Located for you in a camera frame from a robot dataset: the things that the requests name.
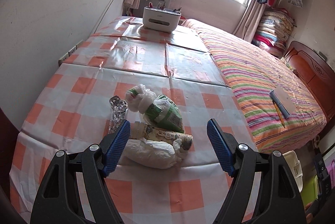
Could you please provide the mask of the checkered orange tablecloth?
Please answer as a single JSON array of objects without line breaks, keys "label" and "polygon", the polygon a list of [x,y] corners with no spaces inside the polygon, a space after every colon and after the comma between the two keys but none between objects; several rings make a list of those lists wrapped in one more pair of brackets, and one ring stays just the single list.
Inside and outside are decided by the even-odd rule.
[{"label": "checkered orange tablecloth", "polygon": [[54,154],[99,143],[122,118],[144,121],[126,92],[144,85],[192,136],[185,157],[171,153],[162,169],[126,151],[106,179],[125,223],[212,223],[231,179],[207,137],[208,120],[238,142],[254,145],[241,108],[210,52],[191,29],[149,30],[122,17],[90,36],[56,71],[25,119],[10,171],[11,203],[29,220],[37,189]]}]

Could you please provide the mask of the wall power socket strip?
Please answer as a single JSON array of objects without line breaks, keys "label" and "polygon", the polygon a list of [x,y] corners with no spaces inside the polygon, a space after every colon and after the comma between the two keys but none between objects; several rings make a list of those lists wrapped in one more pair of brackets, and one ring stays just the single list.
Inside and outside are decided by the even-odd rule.
[{"label": "wall power socket strip", "polygon": [[60,66],[67,58],[69,58],[83,43],[84,41],[79,41],[74,47],[72,47],[66,54],[58,59],[58,65]]}]

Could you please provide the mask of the pink right curtain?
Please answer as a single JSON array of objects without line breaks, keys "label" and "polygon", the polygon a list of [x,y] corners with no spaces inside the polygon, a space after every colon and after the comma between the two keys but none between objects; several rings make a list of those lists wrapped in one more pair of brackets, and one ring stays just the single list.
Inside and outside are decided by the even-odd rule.
[{"label": "pink right curtain", "polygon": [[251,42],[265,8],[267,8],[266,4],[261,4],[257,0],[251,0],[237,27],[233,31],[233,35],[247,42]]}]

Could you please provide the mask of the white tissue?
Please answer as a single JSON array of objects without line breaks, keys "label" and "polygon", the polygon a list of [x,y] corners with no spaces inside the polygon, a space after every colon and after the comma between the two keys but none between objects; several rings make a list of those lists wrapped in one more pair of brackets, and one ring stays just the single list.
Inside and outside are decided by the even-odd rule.
[{"label": "white tissue", "polygon": [[169,169],[188,156],[181,147],[181,139],[169,144],[164,141],[152,141],[145,138],[129,139],[123,155],[128,159],[154,169]]}]

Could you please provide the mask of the green plastic basket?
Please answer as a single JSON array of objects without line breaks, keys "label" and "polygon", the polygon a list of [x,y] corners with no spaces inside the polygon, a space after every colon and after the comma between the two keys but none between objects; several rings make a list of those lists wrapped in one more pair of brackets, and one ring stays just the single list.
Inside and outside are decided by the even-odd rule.
[{"label": "green plastic basket", "polygon": [[318,198],[318,177],[315,175],[303,183],[301,197],[304,205],[313,202]]}]

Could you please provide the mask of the red wooden headboard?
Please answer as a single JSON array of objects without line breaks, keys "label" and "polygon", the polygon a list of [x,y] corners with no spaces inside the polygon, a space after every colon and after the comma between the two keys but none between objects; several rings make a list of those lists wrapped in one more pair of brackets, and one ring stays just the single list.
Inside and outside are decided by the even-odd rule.
[{"label": "red wooden headboard", "polygon": [[326,120],[330,121],[334,117],[333,69],[315,51],[298,41],[290,43],[285,60],[295,69],[321,107]]}]

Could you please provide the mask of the grey white notebook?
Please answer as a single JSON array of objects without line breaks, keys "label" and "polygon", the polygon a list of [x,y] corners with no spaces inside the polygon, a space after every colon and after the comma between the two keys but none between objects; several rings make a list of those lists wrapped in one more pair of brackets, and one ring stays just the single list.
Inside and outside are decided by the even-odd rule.
[{"label": "grey white notebook", "polygon": [[270,98],[276,103],[284,118],[289,118],[295,112],[295,105],[291,97],[280,86],[269,92]]}]

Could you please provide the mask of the cream plastic trash bin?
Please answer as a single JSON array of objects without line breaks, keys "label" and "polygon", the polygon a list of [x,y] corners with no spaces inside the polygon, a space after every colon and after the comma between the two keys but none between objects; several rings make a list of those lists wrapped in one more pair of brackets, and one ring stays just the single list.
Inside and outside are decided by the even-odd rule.
[{"label": "cream plastic trash bin", "polygon": [[288,151],[287,153],[284,153],[283,156],[287,164],[289,165],[289,168],[296,181],[299,192],[301,192],[303,189],[303,171],[300,161],[298,160],[297,154],[293,150],[291,150]]}]

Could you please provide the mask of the pink plastic basket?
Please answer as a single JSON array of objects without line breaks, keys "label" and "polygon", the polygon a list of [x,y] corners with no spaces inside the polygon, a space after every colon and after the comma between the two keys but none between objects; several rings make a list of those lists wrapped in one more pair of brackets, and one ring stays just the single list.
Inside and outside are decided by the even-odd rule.
[{"label": "pink plastic basket", "polygon": [[334,187],[334,180],[335,180],[335,160],[333,159],[327,167],[328,174],[330,175],[330,180],[332,183],[332,187]]}]

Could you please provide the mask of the green bag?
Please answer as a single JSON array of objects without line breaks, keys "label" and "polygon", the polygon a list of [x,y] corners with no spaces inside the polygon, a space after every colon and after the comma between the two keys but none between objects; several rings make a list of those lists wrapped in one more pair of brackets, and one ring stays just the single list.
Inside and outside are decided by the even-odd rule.
[{"label": "green bag", "polygon": [[145,85],[139,84],[125,92],[125,101],[129,110],[139,112],[147,124],[184,133],[181,112],[175,102],[166,95],[156,95]]}]

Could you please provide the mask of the stack of folded blankets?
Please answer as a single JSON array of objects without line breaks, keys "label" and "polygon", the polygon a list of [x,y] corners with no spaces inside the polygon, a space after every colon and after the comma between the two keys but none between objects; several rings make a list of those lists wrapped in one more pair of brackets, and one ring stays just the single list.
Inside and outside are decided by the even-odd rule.
[{"label": "stack of folded blankets", "polygon": [[270,8],[264,11],[251,43],[281,59],[295,27],[295,20],[287,9]]}]

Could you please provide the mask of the white desktop organizer box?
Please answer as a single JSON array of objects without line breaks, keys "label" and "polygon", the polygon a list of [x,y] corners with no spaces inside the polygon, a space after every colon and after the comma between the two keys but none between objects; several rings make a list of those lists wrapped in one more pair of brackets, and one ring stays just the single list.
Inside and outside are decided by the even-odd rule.
[{"label": "white desktop organizer box", "polygon": [[143,25],[145,28],[171,33],[182,16],[179,10],[145,7],[143,11]]}]

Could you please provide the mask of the silver foil wrapper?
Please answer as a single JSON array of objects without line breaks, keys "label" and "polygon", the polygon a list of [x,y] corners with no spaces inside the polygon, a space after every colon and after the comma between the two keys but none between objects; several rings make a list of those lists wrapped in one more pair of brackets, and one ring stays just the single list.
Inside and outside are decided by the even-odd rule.
[{"label": "silver foil wrapper", "polygon": [[121,122],[126,118],[128,112],[128,104],[125,100],[115,95],[109,99],[111,108],[111,117],[109,122],[108,133],[113,134]]}]

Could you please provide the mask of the yellow pencil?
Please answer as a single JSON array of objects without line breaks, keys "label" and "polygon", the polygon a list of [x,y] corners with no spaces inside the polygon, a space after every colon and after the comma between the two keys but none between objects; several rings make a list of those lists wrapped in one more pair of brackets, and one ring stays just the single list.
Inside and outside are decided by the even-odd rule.
[{"label": "yellow pencil", "polygon": [[275,107],[275,109],[276,109],[276,112],[277,112],[277,114],[278,114],[279,120],[280,120],[280,122],[281,122],[283,128],[285,128],[285,122],[284,122],[284,120],[283,120],[282,113],[281,113],[281,111],[280,111],[280,109],[279,109],[279,107],[278,107],[278,105],[276,104],[275,101],[273,101],[273,105],[274,105],[274,107]]}]

